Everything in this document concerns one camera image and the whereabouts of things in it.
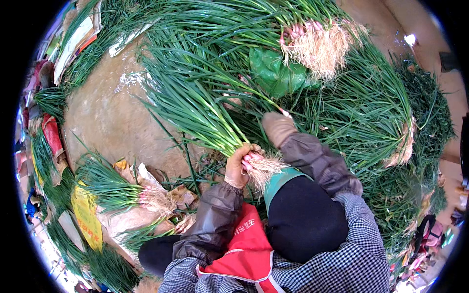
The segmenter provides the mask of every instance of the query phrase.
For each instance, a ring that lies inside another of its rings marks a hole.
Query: checkered shirt
[[[337,251],[323,252],[307,263],[293,263],[273,255],[272,276],[289,292],[370,292],[389,291],[389,265],[370,208],[363,199],[351,193],[335,196],[344,205],[348,236]],[[235,278],[203,275],[196,266],[207,264],[194,257],[174,260],[166,269],[159,293],[219,292],[256,293],[253,283]]]

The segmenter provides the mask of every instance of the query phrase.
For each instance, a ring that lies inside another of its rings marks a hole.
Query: green onion bundle
[[[363,38],[347,68],[319,90],[304,90],[279,103],[300,131],[340,153],[364,185],[382,166],[405,163],[412,154],[412,109],[399,77],[384,55]]]
[[[412,156],[416,174],[430,192],[436,187],[443,149],[455,136],[448,102],[436,76],[421,69],[412,59],[395,64],[394,70],[402,79],[416,119]]]
[[[82,275],[82,267],[87,264],[86,254],[70,240],[62,226],[54,218],[46,226],[47,233],[59,250],[67,269],[77,276]]]
[[[448,201],[446,200],[443,187],[436,187],[430,198],[430,214],[437,215],[440,211],[446,209]]]
[[[62,54],[63,49],[67,45],[68,41],[72,38],[72,35],[78,29],[78,27],[82,24],[82,22],[92,14],[91,9],[96,6],[99,0],[90,0],[83,9],[76,15],[76,17],[70,23],[67,31],[63,35],[63,39],[61,41],[59,56]]]
[[[40,123],[37,126],[36,133],[31,135],[31,151],[34,157],[38,185],[44,185],[45,183],[52,185],[51,172],[57,172],[57,169],[52,161],[52,149],[47,143]]]
[[[108,245],[103,246],[102,253],[89,249],[87,261],[91,276],[112,292],[133,292],[138,284],[139,278],[130,264]]]
[[[356,35],[350,17],[330,0],[172,0],[162,6],[159,30],[194,34],[203,46],[216,44],[221,56],[244,64],[250,47],[281,50],[285,65],[289,59],[300,62],[315,79],[335,76],[335,67],[344,65],[350,33]],[[341,29],[344,21],[353,29]]]
[[[88,150],[78,165],[76,184],[97,197],[96,204],[104,208],[103,212],[139,205],[144,188],[127,182],[99,153]]]
[[[388,257],[407,248],[414,236],[421,201],[418,179],[406,166],[381,174],[363,185],[363,198],[378,224]]]
[[[55,215],[59,216],[65,210],[72,210],[71,193],[74,186],[74,176],[70,167],[63,170],[59,185],[53,187],[51,183],[44,182],[43,191],[47,202],[53,204]]]
[[[84,84],[94,67],[120,36],[126,40],[135,30],[155,21],[159,16],[157,13],[159,7],[160,4],[152,0],[141,0],[138,3],[135,0],[103,1],[101,4],[103,29],[96,40],[80,52],[65,70],[60,87],[66,95]]]
[[[127,211],[142,205],[151,211],[160,212],[162,216],[173,213],[176,202],[166,196],[163,188],[129,183],[101,154],[83,146],[88,152],[78,161],[76,184],[97,197],[96,204],[104,208],[102,212]]]
[[[140,61],[150,74],[145,89],[151,103],[144,104],[193,137],[183,138],[184,142],[218,150],[227,157],[243,142],[249,143],[223,106],[223,101],[227,100],[225,95],[258,102],[266,108],[279,108],[252,81],[245,78],[244,83],[235,77],[244,77],[236,61],[219,57],[191,36],[165,30],[149,34],[148,38],[151,45],[146,50],[151,56],[141,54]],[[273,173],[280,173],[285,167],[271,159],[254,159],[250,163],[253,166],[251,178],[260,191]]]
[[[142,227],[140,229],[132,230],[132,231],[125,231],[120,233],[120,236],[123,236],[123,245],[128,248],[130,251],[138,253],[138,250],[143,245],[144,242],[155,239],[158,237],[173,235],[175,233],[175,229],[168,230],[162,234],[154,235],[153,232],[155,228],[165,221],[166,218],[162,217],[150,225],[146,227]]]
[[[55,117],[60,124],[63,124],[63,111],[67,108],[66,96],[62,90],[56,87],[41,89],[34,95],[34,101],[42,111]]]

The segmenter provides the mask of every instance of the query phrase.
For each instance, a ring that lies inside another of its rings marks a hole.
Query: red apron
[[[205,269],[197,266],[199,276],[232,277],[255,283],[259,293],[284,293],[272,277],[273,250],[256,207],[243,203],[238,221],[228,251]]]

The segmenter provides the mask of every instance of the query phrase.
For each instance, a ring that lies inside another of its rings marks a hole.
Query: black pants
[[[280,188],[270,204],[268,223],[266,234],[272,248],[295,263],[337,250],[348,234],[342,205],[304,176]],[[145,270],[162,277],[173,260],[173,244],[177,241],[179,235],[145,242],[138,252]]]

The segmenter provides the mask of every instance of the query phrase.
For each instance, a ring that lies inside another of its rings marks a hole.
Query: hand
[[[292,133],[296,133],[293,119],[279,113],[265,113],[262,118],[262,127],[273,145],[279,149]]]
[[[228,158],[227,171],[225,172],[226,183],[239,189],[243,189],[246,184],[248,184],[249,176],[242,173],[243,170],[246,170],[246,162],[242,163],[242,159],[251,150],[253,150],[252,145],[244,143],[242,147],[237,149],[234,154]]]
[[[242,169],[246,171],[250,171],[253,169],[253,166],[249,163],[251,159],[262,160],[264,159],[265,150],[263,150],[259,145],[253,143],[252,144],[252,151],[249,151],[247,155],[242,157],[241,164]]]

